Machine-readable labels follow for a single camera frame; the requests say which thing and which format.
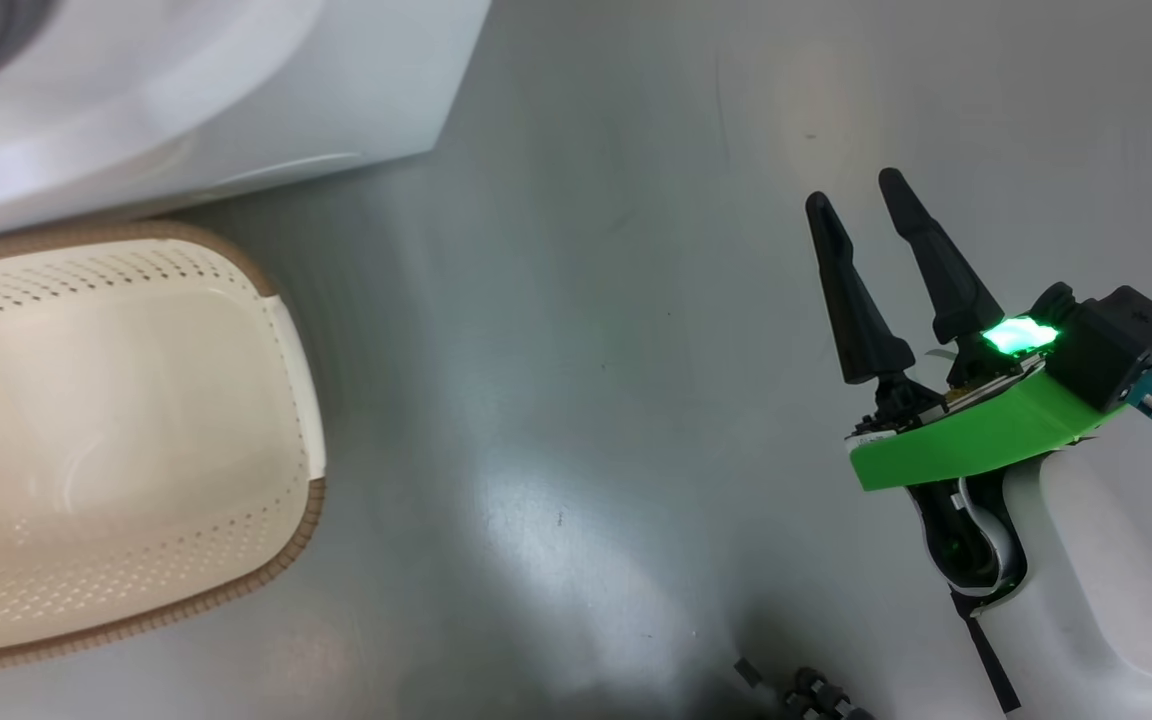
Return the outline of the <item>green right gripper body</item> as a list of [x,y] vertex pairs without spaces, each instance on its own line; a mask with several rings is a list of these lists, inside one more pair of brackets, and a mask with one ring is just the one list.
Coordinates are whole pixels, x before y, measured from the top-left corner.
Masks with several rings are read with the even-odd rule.
[[1073,445],[1115,418],[1100,414],[1044,369],[1061,332],[1021,314],[984,333],[987,348],[1011,351],[1020,376],[984,384],[916,429],[874,430],[846,439],[864,491],[904,488],[990,473]]

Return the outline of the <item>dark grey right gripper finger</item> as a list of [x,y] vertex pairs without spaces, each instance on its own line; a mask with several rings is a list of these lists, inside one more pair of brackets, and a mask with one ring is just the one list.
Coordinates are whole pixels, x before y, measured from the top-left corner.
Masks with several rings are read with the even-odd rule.
[[838,364],[850,386],[901,376],[914,367],[914,351],[890,332],[854,264],[854,247],[829,197],[806,197],[805,213],[820,287],[835,338]]
[[941,344],[972,336],[996,327],[1005,310],[973,272],[948,237],[941,223],[929,213],[914,192],[904,173],[888,167],[878,174],[893,228],[914,251],[934,310],[933,333]]

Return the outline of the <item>white washing machine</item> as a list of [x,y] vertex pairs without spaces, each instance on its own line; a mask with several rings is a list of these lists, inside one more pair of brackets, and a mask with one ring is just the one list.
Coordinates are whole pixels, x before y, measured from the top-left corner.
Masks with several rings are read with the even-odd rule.
[[435,146],[492,0],[0,0],[0,234]]

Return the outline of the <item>cream perforated laundry basket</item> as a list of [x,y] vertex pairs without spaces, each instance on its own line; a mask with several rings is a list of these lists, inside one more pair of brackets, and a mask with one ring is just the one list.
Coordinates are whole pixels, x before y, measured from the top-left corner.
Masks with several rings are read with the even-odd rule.
[[265,588],[325,497],[305,348],[247,252],[179,222],[0,237],[0,669]]

